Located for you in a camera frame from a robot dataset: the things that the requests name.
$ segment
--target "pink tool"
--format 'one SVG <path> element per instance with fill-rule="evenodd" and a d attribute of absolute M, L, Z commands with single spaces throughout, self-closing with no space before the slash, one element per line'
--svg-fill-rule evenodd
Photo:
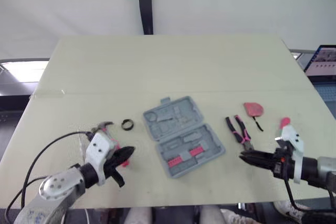
<path fill-rule="evenodd" d="M 256 102 L 245 102 L 244 107 L 246 110 L 246 113 L 253 118 L 253 120 L 256 122 L 258 129 L 261 131 L 264 131 L 259 123 L 256 120 L 256 116 L 261 116 L 264 113 L 264 108 L 259 103 Z"/>
<path fill-rule="evenodd" d="M 179 163 L 182 163 L 182 158 L 180 156 L 168 161 L 169 168 L 172 168 L 175 165 L 178 165 Z"/>
<path fill-rule="evenodd" d="M 281 119 L 280 129 L 282 129 L 283 127 L 287 126 L 288 124 L 290 124 L 290 118 L 283 118 L 283 119 Z"/>
<path fill-rule="evenodd" d="M 197 148 L 194 148 L 191 151 L 189 151 L 190 155 L 193 156 L 193 157 L 198 155 L 199 153 L 202 153 L 202 152 L 204 152 L 204 150 L 201 146 L 199 146 Z"/>
<path fill-rule="evenodd" d="M 194 157 L 194 156 L 196 156 L 196 155 L 198 155 L 199 153 L 202 153 L 202 152 L 204 152 L 204 149 L 201 146 L 196 147 L 196 148 L 189 151 L 189 153 L 192 157 Z M 178 157 L 176 157 L 172 160 L 169 160 L 168 161 L 168 166 L 169 166 L 169 168 L 172 168 L 173 166 L 178 165 L 182 162 L 183 162 L 183 160 L 182 160 L 181 156 L 178 156 Z"/>

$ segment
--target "white bracket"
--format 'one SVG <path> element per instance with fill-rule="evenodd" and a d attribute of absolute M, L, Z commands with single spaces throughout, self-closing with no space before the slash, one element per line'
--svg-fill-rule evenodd
<path fill-rule="evenodd" d="M 98 185 L 105 183 L 104 163 L 117 149 L 117 142 L 112 141 L 104 132 L 98 131 L 86 149 L 85 163 L 90 163 L 98 176 Z"/>
<path fill-rule="evenodd" d="M 294 182 L 299 184 L 301 180 L 302 173 L 302 161 L 303 161 L 303 151 L 304 144 L 300 135 L 294 129 L 292 125 L 287 125 L 282 128 L 281 138 L 284 141 L 289 141 L 294 147 L 292 159 L 295 161 L 294 165 Z"/>

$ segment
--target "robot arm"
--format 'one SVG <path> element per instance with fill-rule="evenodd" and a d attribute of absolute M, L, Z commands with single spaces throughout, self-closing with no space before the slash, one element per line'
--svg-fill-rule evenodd
<path fill-rule="evenodd" d="M 86 163 L 47 177 L 14 224 L 60 223 L 66 210 L 85 193 L 86 188 L 94 184 L 103 185 L 108 177 L 122 187 L 125 183 L 116 167 L 128 160 L 135 148 L 127 146 L 115 151 L 116 146 L 105 134 L 97 132 L 87 148 Z"/>
<path fill-rule="evenodd" d="M 309 185 L 336 193 L 336 158 L 303 156 L 303 141 L 291 125 L 282 129 L 276 138 L 280 145 L 274 153 L 260 151 L 242 152 L 240 158 L 246 163 L 269 169 L 276 178 L 305 180 Z"/>

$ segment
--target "white wall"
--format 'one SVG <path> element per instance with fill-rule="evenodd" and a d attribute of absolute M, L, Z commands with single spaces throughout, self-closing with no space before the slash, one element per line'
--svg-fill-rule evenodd
<path fill-rule="evenodd" d="M 336 43 L 336 0 L 153 0 L 156 34 L 275 33 Z M 49 58 L 64 35 L 142 34 L 138 0 L 0 0 L 0 59 Z"/>

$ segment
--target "white table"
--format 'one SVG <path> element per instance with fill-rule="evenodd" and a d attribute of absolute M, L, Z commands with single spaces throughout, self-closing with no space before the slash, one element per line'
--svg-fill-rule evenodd
<path fill-rule="evenodd" d="M 226 154 L 178 179 L 168 178 L 148 135 L 142 113 L 190 95 L 226 147 Z M 264 132 L 246 115 L 244 102 L 258 102 Z M 69 37 L 61 40 L 0 163 L 0 207 L 21 188 L 36 154 L 53 139 L 112 120 L 110 132 L 136 151 L 127 168 L 118 168 L 126 185 L 113 179 L 93 186 L 75 207 L 134 207 L 229 204 L 287 199 L 282 180 L 238 158 L 243 147 L 224 117 L 239 114 L 257 150 L 273 152 L 280 119 L 289 116 L 305 142 L 305 156 L 334 156 L 336 123 L 287 50 L 268 35 Z M 120 127 L 135 121 L 132 131 Z M 31 178 L 81 163 L 78 136 L 53 145 Z M 27 202 L 37 192 L 29 187 Z M 327 192 L 293 185 L 296 199 Z"/>

